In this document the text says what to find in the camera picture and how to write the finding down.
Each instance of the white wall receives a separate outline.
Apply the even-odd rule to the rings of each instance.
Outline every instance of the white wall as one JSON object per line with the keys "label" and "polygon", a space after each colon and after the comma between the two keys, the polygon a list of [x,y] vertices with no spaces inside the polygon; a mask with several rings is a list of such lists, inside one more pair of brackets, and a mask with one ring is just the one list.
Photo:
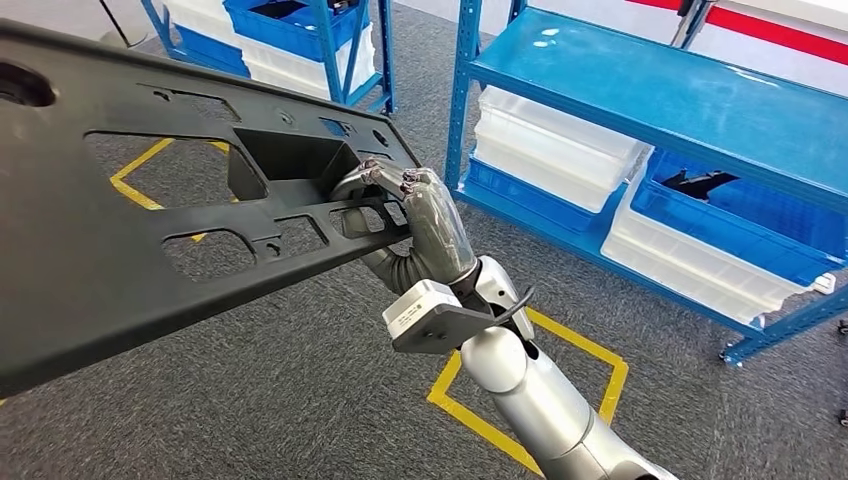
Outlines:
{"label": "white wall", "polygon": [[[153,34],[139,0],[106,0],[130,41]],[[161,0],[154,4],[161,5]],[[0,0],[0,17],[99,40],[113,30],[98,0]]]}

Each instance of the black plastic panel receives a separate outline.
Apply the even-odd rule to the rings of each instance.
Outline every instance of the black plastic panel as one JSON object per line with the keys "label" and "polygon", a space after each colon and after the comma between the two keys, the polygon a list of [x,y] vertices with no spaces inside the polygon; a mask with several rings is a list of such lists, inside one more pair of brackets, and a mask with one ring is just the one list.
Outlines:
{"label": "black plastic panel", "polygon": [[[231,112],[174,101],[186,93]],[[390,218],[383,198],[326,198],[356,152],[418,165],[387,119],[250,80],[0,20],[0,123],[0,398],[409,235],[386,221],[347,239],[329,218],[362,205]],[[91,132],[228,142],[242,154],[229,164],[241,201],[136,208],[90,158]],[[326,246],[269,253],[275,221],[292,217],[308,218]],[[195,282],[163,253],[169,238],[221,230],[244,241],[255,265]]]}

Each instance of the blue plastic bin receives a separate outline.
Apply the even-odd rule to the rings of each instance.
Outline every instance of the blue plastic bin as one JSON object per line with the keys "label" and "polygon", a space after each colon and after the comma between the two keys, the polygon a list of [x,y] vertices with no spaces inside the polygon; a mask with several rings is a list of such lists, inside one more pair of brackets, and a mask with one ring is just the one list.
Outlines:
{"label": "blue plastic bin", "polygon": [[843,215],[745,179],[713,189],[709,202],[661,184],[683,168],[715,170],[657,149],[631,208],[799,285],[844,266]]}
{"label": "blue plastic bin", "polygon": [[[267,43],[273,47],[300,55],[301,57],[323,62],[324,55],[318,38],[317,23],[312,15],[312,7],[304,5],[295,12],[275,19],[251,11],[261,5],[271,3],[268,0],[225,0],[224,7],[230,12],[233,29],[240,35]],[[330,12],[330,26],[336,50],[353,38],[356,28],[356,9],[348,8],[338,15]],[[364,25],[368,24],[368,11],[365,11]]]}
{"label": "blue plastic bin", "polygon": [[182,49],[185,53],[210,68],[250,77],[250,71],[241,59],[241,49],[226,43],[213,40],[206,35],[174,25],[183,40]]}
{"label": "blue plastic bin", "polygon": [[510,202],[531,209],[573,232],[586,230],[594,217],[592,212],[490,167],[474,157],[469,159],[465,182],[473,183]]}

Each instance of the black cable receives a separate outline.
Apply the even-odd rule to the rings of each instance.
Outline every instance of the black cable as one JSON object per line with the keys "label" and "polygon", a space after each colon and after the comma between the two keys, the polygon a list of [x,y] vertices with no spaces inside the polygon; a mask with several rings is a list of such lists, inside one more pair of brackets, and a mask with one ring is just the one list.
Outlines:
{"label": "black cable", "polygon": [[530,285],[530,288],[528,288],[527,291],[524,292],[524,296],[521,297],[520,300],[515,302],[515,305],[509,307],[504,313],[498,315],[498,317],[495,318],[495,325],[500,325],[501,323],[512,318],[513,315],[518,313],[519,310],[521,310],[522,308],[524,308],[525,305],[527,305],[527,302],[530,301],[530,297],[532,297],[534,293],[536,293],[536,286]]}
{"label": "black cable", "polygon": [[118,20],[115,19],[114,15],[112,15],[112,10],[109,9],[109,5],[106,5],[106,0],[100,0],[100,5],[103,7],[103,10],[106,11],[106,15],[109,16],[109,20],[112,22],[112,25],[115,26],[115,30],[118,31],[118,35],[121,36],[121,40],[124,41],[124,45],[126,45],[127,48],[132,47],[130,41],[127,39],[127,36],[124,35],[124,30],[121,28],[120,25],[118,25]]}

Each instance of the rectangular hole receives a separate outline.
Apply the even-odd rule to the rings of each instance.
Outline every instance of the rectangular hole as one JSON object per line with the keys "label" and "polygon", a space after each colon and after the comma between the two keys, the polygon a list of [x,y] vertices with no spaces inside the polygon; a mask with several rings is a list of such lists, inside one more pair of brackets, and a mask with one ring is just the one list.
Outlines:
{"label": "rectangular hole", "polygon": [[203,118],[230,123],[241,122],[241,117],[223,98],[177,90],[173,90],[173,93],[178,102],[191,106]]}
{"label": "rectangular hole", "polygon": [[327,240],[308,217],[286,218],[274,224],[280,230],[280,238],[265,242],[269,257],[296,257],[327,246]]}
{"label": "rectangular hole", "polygon": [[150,210],[267,196],[241,152],[226,142],[107,133],[85,140],[112,186]]}
{"label": "rectangular hole", "polygon": [[203,118],[222,120],[228,123],[241,122],[241,117],[238,116],[235,109],[223,98],[203,95],[200,93],[171,90],[169,88],[156,87],[152,85],[142,84],[142,86],[148,88],[151,95],[159,100],[186,106],[188,109],[194,110]]}
{"label": "rectangular hole", "polygon": [[383,207],[389,212],[389,216],[395,222],[395,225],[402,226],[406,225],[406,214],[403,211],[403,207],[400,206],[398,202],[386,202],[383,204]]}
{"label": "rectangular hole", "polygon": [[[351,218],[354,219],[353,222],[350,222],[350,228],[345,228],[344,217],[346,215],[351,215]],[[382,232],[386,229],[383,217],[372,207],[334,210],[330,212],[330,223],[345,238],[358,238],[368,233]]]}
{"label": "rectangular hole", "polygon": [[376,159],[378,160],[388,160],[390,162],[394,162],[392,157],[386,155],[385,153],[369,152],[368,150],[358,150],[357,153],[359,153],[360,156],[364,159],[367,159],[369,157],[376,157]]}
{"label": "rectangular hole", "polygon": [[255,264],[247,244],[225,230],[171,238],[162,244],[162,250],[174,270],[195,282],[233,275]]}
{"label": "rectangular hole", "polygon": [[340,122],[332,118],[320,117],[321,123],[327,127],[327,130],[337,137],[349,137],[351,133],[356,133],[353,125],[347,122]]}

